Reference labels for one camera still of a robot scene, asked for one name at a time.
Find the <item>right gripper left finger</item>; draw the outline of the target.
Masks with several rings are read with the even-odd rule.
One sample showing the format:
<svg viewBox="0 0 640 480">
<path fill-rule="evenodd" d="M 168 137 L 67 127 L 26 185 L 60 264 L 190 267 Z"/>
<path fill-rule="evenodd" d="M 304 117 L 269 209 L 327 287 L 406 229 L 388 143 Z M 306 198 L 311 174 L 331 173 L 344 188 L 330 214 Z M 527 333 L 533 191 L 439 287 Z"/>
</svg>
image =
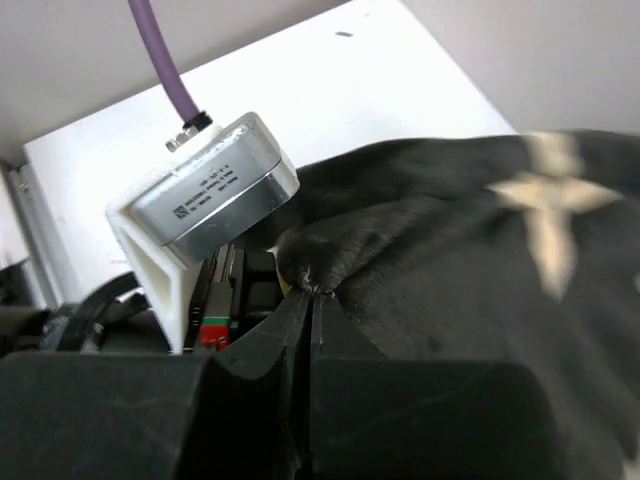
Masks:
<svg viewBox="0 0 640 480">
<path fill-rule="evenodd" d="M 1 363 L 5 479 L 292 479 L 305 318 L 291 293 L 215 354 L 17 353 Z"/>
</svg>

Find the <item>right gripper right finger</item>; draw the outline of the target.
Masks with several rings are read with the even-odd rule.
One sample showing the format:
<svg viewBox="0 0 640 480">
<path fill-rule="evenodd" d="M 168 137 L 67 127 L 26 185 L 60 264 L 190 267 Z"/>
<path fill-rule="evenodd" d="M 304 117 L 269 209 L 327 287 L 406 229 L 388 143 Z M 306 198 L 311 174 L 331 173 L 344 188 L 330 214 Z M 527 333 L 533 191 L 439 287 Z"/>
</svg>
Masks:
<svg viewBox="0 0 640 480">
<path fill-rule="evenodd" d="M 621 479 L 625 307 L 571 290 L 366 290 L 313 304 L 323 471 Z"/>
</svg>

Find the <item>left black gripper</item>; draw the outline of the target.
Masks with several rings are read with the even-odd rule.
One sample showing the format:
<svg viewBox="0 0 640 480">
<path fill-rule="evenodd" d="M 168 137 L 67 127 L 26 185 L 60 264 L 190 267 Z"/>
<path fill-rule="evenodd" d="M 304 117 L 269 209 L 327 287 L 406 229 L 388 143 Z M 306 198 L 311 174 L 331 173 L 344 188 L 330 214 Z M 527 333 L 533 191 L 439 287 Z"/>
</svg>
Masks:
<svg viewBox="0 0 640 480">
<path fill-rule="evenodd" d="M 1 276 L 1 352 L 160 353 L 171 348 L 135 275 L 121 274 L 79 304 L 20 306 Z M 280 302 L 274 259 L 225 246 L 207 259 L 188 303 L 182 352 L 220 351 L 268 317 Z"/>
</svg>

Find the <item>black beige patterned pillowcase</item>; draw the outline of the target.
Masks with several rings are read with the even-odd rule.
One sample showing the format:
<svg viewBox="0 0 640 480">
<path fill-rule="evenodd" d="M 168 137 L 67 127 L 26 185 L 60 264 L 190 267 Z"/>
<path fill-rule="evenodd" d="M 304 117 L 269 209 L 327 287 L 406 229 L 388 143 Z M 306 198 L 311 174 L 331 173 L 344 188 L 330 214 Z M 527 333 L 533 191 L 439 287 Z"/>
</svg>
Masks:
<svg viewBox="0 0 640 480">
<path fill-rule="evenodd" d="M 288 284 L 387 357 L 526 366 L 570 478 L 638 468 L 637 136 L 392 140 L 298 177 L 271 241 Z"/>
</svg>

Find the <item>white pillow yellow edge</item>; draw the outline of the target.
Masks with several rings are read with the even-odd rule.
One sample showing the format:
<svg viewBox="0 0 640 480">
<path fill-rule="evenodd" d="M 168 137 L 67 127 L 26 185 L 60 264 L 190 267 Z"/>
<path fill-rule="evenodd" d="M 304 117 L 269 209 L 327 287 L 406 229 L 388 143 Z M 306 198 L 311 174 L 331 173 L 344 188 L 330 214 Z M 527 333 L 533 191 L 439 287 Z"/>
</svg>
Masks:
<svg viewBox="0 0 640 480">
<path fill-rule="evenodd" d="M 287 296 L 289 294 L 289 292 L 291 291 L 292 287 L 283 280 L 282 276 L 280 275 L 280 273 L 277 273 L 277 277 L 278 277 L 278 282 L 282 291 L 282 294 L 284 296 Z"/>
</svg>

